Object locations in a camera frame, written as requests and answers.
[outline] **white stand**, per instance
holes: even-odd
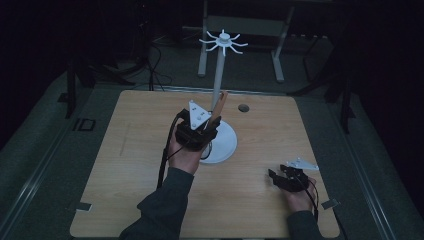
[[[206,51],[212,51],[215,48],[219,47],[218,51],[218,59],[216,63],[216,71],[215,71],[215,82],[214,82],[214,89],[213,89],[213,98],[212,98],[212,105],[211,110],[214,109],[216,102],[218,101],[219,94],[221,92],[221,82],[222,82],[222,73],[224,72],[224,63],[225,63],[225,56],[226,56],[226,48],[231,48],[235,53],[243,54],[242,52],[239,52],[233,48],[232,45],[236,45],[239,47],[247,46],[247,43],[245,44],[238,44],[232,42],[232,40],[237,39],[240,34],[238,34],[234,38],[230,38],[230,35],[225,33],[224,30],[222,30],[222,33],[219,34],[219,38],[212,36],[209,32],[207,32],[209,37],[215,39],[212,41],[203,41],[199,39],[202,43],[215,43],[215,46],[213,46],[210,49],[206,49]],[[214,140],[212,140],[211,144],[206,148],[204,155],[208,155],[206,159],[201,160],[202,163],[219,163],[227,160],[231,155],[233,155],[234,151],[237,148],[237,136],[234,132],[233,128],[228,125],[226,122],[221,120],[221,125],[217,128],[218,134]]]

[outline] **wooden table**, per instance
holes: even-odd
[[[170,124],[193,99],[205,109],[212,94],[122,92],[71,226],[75,237],[116,237],[140,217],[136,205],[156,188]],[[247,104],[250,111],[240,112]],[[222,117],[237,134],[235,153],[219,164],[201,164],[189,194],[181,238],[287,237],[287,206],[268,168],[301,157],[316,164],[297,105],[290,97],[229,94]],[[319,197],[328,199],[319,171]],[[339,235],[334,213],[320,206],[325,237]]]

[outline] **gray floor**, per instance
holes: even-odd
[[[290,38],[281,57],[286,82],[275,82],[269,51],[239,49],[243,55],[226,58],[222,88],[284,95],[308,84],[302,55],[310,42]],[[158,80],[171,87],[213,86],[216,52],[209,56],[207,74],[197,77],[199,46],[193,41],[164,46],[158,42],[161,59]],[[308,61],[314,69],[325,60],[331,46],[325,40],[314,49]],[[152,50],[151,61],[158,59]],[[66,106],[57,98],[65,91],[65,75],[46,91],[26,122],[0,153],[1,215],[4,220],[22,186],[41,161],[49,161],[41,185],[34,188],[32,201],[16,219],[10,239],[71,239],[69,227],[74,204],[79,201],[113,108],[123,89],[146,90],[148,71],[128,79],[136,87],[123,87],[99,79],[96,87],[79,88],[78,107],[71,119],[64,119]],[[323,100],[326,86],[296,97],[312,148],[320,166],[329,196],[341,202],[335,208],[349,239],[424,239],[424,223],[408,198],[378,135],[356,96],[346,135],[338,123],[340,104]],[[77,118],[95,119],[93,132],[74,131]]]

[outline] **human hand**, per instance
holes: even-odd
[[[312,198],[315,201],[316,196],[314,193],[314,185],[316,184],[317,181],[313,178],[309,178],[309,181],[311,181],[311,183],[309,184],[307,191],[309,192],[309,194],[311,194]],[[289,207],[289,210],[292,213],[299,212],[299,211],[312,210],[312,207],[313,207],[312,201],[305,191],[289,192],[284,189],[281,189],[281,191],[283,192],[287,200],[287,205]]]
[[[169,166],[181,169],[187,173],[194,175],[194,173],[199,168],[200,157],[202,155],[203,150],[204,149],[200,151],[190,151],[189,149],[184,148],[181,144],[177,142],[174,130],[168,148],[169,156],[172,155],[169,158]]]

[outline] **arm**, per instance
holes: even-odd
[[[309,178],[312,184],[309,184],[307,191],[315,199],[313,185],[316,181]],[[287,205],[291,215],[287,218],[289,234],[293,240],[319,240],[324,239],[319,231],[317,222],[311,212],[312,202],[305,191],[288,192],[281,190],[286,197]]]
[[[171,138],[169,153],[182,146]],[[181,149],[169,159],[168,175],[161,188],[141,201],[141,217],[122,231],[119,239],[178,239],[187,209],[188,194],[202,151]]]

